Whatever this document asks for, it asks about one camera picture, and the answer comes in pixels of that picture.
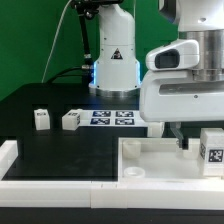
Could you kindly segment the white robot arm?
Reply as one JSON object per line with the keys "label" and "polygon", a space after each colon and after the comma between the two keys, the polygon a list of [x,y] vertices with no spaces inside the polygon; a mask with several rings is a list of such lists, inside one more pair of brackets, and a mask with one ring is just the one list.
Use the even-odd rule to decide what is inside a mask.
{"label": "white robot arm", "polygon": [[100,56],[90,91],[124,97],[140,92],[146,122],[168,122],[181,148],[183,122],[224,120],[224,0],[158,0],[158,11],[178,26],[178,39],[150,51],[140,75],[135,20],[117,2],[99,2]]}

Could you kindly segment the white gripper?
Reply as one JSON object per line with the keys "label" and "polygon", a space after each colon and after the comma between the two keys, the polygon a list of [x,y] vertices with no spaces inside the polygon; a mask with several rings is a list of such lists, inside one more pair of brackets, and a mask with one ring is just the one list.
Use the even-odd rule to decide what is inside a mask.
{"label": "white gripper", "polygon": [[224,120],[224,81],[196,82],[187,70],[148,71],[140,90],[139,111],[146,122],[171,122],[170,129],[182,148],[180,122]]}

